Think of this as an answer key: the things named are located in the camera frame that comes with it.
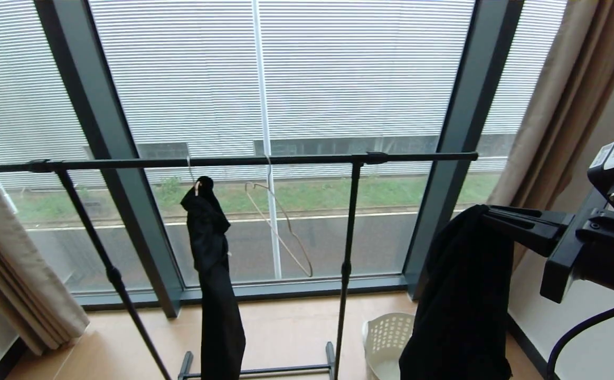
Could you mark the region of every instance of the black baseboard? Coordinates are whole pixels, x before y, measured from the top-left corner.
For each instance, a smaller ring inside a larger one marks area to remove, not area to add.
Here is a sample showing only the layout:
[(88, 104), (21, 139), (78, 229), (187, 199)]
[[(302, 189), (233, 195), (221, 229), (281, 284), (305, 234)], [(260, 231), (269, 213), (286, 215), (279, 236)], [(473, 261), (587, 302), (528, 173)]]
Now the black baseboard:
[(4, 380), (9, 376), (9, 373), (13, 370), (13, 367), (17, 365), (18, 360), (22, 358), (25, 351), (27, 351), (25, 342), (20, 338), (16, 339), (0, 360), (0, 380)]
[(539, 351), (534, 347), (534, 344), (528, 339), (527, 335), (520, 329), (520, 326), (517, 325), (514, 318), (509, 315), (509, 333), (514, 339), (516, 339), (516, 343), (520, 346), (525, 355), (530, 359), (534, 368), (539, 372), (542, 378), (546, 378), (546, 365), (548, 362), (546, 359), (539, 354)]

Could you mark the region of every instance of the light wood floor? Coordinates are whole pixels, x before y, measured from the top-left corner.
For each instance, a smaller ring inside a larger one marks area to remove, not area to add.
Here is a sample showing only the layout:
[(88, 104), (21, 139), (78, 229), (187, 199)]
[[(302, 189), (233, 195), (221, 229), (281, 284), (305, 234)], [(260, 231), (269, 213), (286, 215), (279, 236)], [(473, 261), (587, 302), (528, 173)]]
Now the light wood floor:
[[(361, 327), (387, 312), (415, 312), (405, 293), (350, 296), (343, 338), (342, 380), (365, 380)], [(246, 331), (243, 368), (326, 363), (325, 344), (337, 333), (338, 298), (242, 303)], [(195, 354), (191, 372), (199, 371), (201, 308), (186, 306), (174, 320), (161, 310), (140, 316), (171, 373), (176, 378), (187, 350)], [(90, 314), (91, 324), (77, 344), (41, 358), (27, 354), (8, 380), (158, 380), (159, 371), (125, 312)], [(516, 342), (507, 340), (507, 358), (514, 380), (541, 380)], [(326, 379), (326, 374), (300, 375), (294, 380)]]

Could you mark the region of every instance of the black cloth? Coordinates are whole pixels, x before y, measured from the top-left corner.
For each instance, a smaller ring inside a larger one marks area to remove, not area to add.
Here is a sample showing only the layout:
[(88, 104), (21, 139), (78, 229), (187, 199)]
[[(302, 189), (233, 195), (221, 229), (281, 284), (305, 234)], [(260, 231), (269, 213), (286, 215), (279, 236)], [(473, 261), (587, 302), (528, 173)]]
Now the black cloth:
[(434, 239), (428, 282), (399, 360), (401, 380), (504, 380), (513, 241), (480, 221), (475, 205)]
[(201, 378), (238, 380), (246, 337), (229, 276), (224, 234), (230, 224), (213, 194), (213, 180), (202, 176), (199, 183), (199, 195), (191, 188), (181, 205), (201, 285)]

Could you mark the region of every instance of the white plastic basket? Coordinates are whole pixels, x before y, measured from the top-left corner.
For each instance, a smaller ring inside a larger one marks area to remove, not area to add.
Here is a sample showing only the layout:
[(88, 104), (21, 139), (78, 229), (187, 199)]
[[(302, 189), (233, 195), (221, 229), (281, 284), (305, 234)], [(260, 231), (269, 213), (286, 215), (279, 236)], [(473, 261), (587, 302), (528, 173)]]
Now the white plastic basket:
[(415, 316), (385, 313), (363, 324), (363, 346), (369, 380), (399, 380), (398, 360), (412, 334)]

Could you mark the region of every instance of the curtain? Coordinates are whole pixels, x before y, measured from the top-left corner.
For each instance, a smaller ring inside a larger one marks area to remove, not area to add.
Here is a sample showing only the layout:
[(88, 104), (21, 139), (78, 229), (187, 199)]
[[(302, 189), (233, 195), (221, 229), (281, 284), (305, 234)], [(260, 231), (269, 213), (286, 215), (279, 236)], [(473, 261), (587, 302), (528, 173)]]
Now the curtain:
[[(568, 2), (489, 204), (548, 209), (614, 86), (614, 0)], [(514, 267), (524, 247), (516, 247)]]
[(89, 320), (44, 262), (0, 192), (0, 311), (35, 354), (82, 335)]

